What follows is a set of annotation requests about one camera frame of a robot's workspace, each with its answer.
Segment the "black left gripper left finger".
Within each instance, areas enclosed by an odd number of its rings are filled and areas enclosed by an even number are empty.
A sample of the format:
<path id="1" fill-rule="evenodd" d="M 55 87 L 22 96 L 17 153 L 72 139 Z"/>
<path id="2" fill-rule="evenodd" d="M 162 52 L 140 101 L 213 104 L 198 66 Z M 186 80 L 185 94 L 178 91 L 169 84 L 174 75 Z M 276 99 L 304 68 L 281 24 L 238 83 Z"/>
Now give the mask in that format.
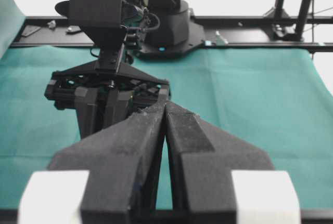
<path id="1" fill-rule="evenodd" d="M 164 109 L 159 101 L 55 153 L 48 170 L 89 171 L 84 223 L 130 223 L 132 212 L 156 208 Z"/>

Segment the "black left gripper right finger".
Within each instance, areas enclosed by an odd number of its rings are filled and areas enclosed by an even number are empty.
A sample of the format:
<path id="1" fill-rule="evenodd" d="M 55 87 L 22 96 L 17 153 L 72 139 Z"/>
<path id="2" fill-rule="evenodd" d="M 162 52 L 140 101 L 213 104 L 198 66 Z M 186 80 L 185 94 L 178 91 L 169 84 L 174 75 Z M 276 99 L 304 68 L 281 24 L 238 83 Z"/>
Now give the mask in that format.
<path id="1" fill-rule="evenodd" d="M 172 203 L 189 223 L 236 223 L 232 170 L 274 170 L 260 148 L 167 102 Z"/>

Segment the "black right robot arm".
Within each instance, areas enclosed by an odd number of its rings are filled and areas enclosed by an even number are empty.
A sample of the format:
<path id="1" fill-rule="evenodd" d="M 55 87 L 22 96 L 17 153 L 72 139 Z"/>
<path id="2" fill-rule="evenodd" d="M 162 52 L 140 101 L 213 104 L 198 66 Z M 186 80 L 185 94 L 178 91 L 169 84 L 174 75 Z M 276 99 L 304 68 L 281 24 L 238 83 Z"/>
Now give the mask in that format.
<path id="1" fill-rule="evenodd" d="M 45 97 L 76 111 L 81 138 L 171 96 L 168 80 L 135 67 L 135 56 L 178 56 L 200 46 L 203 27 L 185 0 L 67 0 L 56 11 L 99 49 L 96 60 L 55 71 Z"/>

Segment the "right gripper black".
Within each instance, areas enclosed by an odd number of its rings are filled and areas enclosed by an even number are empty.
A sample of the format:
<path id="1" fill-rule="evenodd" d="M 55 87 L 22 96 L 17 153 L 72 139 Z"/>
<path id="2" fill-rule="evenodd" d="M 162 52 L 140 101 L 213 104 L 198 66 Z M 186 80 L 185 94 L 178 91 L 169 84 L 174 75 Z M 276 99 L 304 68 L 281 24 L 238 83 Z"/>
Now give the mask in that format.
<path id="1" fill-rule="evenodd" d="M 91 61 L 67 70 L 55 71 L 45 89 L 45 97 L 55 102 L 59 110 L 75 106 L 81 139 L 95 132 L 98 109 L 98 89 L 101 101 L 108 99 L 104 114 L 104 128 L 125 120 L 133 112 L 134 101 L 139 106 L 157 101 L 162 90 L 171 98 L 170 83 L 133 67 L 122 47 L 119 52 L 100 51 Z"/>

